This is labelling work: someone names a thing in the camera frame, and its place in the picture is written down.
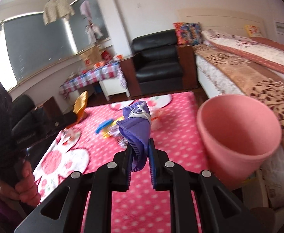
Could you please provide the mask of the person's left hand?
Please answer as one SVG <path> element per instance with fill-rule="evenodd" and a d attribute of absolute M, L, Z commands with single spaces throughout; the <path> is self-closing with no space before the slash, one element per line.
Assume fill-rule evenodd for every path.
<path fill-rule="evenodd" d="M 23 163 L 22 176 L 22 180 L 14 188 L 0 179 L 0 199 L 13 210 L 18 209 L 20 201 L 30 207 L 36 207 L 41 201 L 32 167 L 28 161 Z"/>

